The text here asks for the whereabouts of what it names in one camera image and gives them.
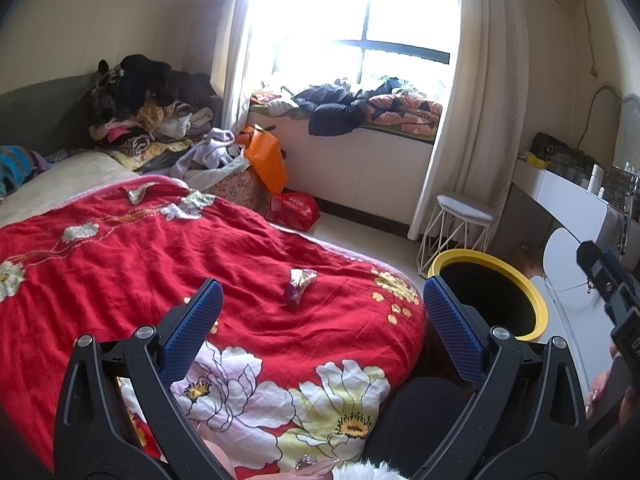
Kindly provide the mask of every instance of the screw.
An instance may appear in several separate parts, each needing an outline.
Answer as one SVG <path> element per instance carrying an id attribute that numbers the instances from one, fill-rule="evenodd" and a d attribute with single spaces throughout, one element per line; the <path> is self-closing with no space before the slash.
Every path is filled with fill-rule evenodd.
<path id="1" fill-rule="evenodd" d="M 91 343 L 91 341 L 93 341 L 93 340 L 94 340 L 93 337 L 91 337 L 90 335 L 86 334 L 86 335 L 80 336 L 78 338 L 77 344 L 78 344 L 78 346 L 84 348 L 85 346 L 89 345 Z"/>
<path id="2" fill-rule="evenodd" d="M 551 342 L 560 349 L 566 348 L 566 341 L 559 335 L 555 336 Z"/>
<path id="3" fill-rule="evenodd" d="M 155 332 L 155 329 L 152 326 L 145 325 L 141 326 L 136 330 L 136 337 L 138 339 L 149 339 Z"/>
<path id="4" fill-rule="evenodd" d="M 496 339 L 500 339 L 502 341 L 506 341 L 508 338 L 511 337 L 511 334 L 509 333 L 509 331 L 506 328 L 503 328 L 501 326 L 495 327 L 492 333 L 494 334 L 494 337 Z"/>

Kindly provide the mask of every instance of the white curtain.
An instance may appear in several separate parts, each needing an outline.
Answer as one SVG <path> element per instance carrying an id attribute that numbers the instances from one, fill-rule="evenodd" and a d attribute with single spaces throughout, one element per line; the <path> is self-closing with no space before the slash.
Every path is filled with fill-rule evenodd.
<path id="1" fill-rule="evenodd" d="M 522 134 L 529 84 L 524 0 L 460 0 L 460 7 L 450 99 L 409 229 L 411 240 L 427 227 L 443 191 L 477 198 L 501 213 Z"/>
<path id="2" fill-rule="evenodd" d="M 249 113 L 248 78 L 251 27 L 247 20 L 251 0 L 225 0 L 218 25 L 211 85 L 223 96 L 222 129 L 238 133 Z"/>

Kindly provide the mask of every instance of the white fur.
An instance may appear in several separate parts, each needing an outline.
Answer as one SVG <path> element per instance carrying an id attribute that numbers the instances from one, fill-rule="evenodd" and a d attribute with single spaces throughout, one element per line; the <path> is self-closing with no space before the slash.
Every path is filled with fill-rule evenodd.
<path id="1" fill-rule="evenodd" d="M 345 464 L 334 469 L 334 480 L 406 480 L 400 473 L 391 469 L 385 462 L 374 465 L 371 462 Z"/>

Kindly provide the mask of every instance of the fingernail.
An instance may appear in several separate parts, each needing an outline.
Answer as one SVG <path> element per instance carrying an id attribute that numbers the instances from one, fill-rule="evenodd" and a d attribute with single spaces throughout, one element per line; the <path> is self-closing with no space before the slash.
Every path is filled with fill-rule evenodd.
<path id="1" fill-rule="evenodd" d="M 198 423 L 198 427 L 196 428 L 196 433 L 203 440 L 209 440 L 213 442 L 213 431 L 207 424 L 203 424 L 202 422 Z"/>
<path id="2" fill-rule="evenodd" d="M 313 465 L 308 467 L 297 469 L 296 471 L 292 471 L 295 476 L 319 476 L 324 473 L 328 473 L 337 466 L 339 463 L 342 463 L 342 458 L 332 458 L 329 460 L 321 460 L 320 462 L 316 462 Z"/>
<path id="3" fill-rule="evenodd" d="M 638 397 L 638 392 L 633 388 L 633 386 L 629 386 L 625 392 L 625 400 L 635 400 Z"/>

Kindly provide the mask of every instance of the candy wrapper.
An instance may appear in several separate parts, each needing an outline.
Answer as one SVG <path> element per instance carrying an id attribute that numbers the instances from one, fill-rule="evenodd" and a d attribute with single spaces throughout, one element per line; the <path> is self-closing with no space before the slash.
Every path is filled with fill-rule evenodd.
<path id="1" fill-rule="evenodd" d="M 298 306 L 306 288 L 316 280 L 318 274 L 311 269 L 291 269 L 291 279 L 284 289 L 287 306 Z"/>

